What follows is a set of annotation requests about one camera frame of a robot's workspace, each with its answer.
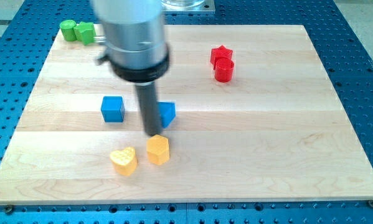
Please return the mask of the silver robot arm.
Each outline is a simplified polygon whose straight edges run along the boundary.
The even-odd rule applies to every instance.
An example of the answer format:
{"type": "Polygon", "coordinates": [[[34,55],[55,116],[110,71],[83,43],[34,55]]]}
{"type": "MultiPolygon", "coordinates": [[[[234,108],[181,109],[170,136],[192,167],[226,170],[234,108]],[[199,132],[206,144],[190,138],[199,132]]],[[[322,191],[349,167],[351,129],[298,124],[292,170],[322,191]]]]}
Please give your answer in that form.
{"type": "Polygon", "coordinates": [[[105,35],[99,63],[110,62],[117,76],[134,83],[166,73],[170,56],[161,1],[92,0],[91,5],[105,35]]]}

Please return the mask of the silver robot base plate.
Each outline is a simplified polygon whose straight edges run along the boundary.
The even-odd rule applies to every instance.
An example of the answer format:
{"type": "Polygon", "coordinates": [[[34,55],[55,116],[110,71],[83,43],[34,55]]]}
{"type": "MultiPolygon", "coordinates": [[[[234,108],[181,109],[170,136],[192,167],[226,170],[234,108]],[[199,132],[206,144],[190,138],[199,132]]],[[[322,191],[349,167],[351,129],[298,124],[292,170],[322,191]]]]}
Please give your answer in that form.
{"type": "Polygon", "coordinates": [[[166,14],[214,14],[214,0],[161,0],[166,14]]]}

